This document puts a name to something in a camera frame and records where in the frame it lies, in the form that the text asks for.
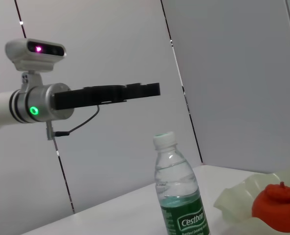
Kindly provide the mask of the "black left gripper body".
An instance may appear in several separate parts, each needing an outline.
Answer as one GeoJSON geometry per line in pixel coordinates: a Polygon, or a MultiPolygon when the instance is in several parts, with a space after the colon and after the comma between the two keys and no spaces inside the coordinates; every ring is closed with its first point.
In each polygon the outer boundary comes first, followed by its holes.
{"type": "Polygon", "coordinates": [[[66,110],[123,102],[123,86],[93,86],[54,94],[54,109],[66,110]]]}

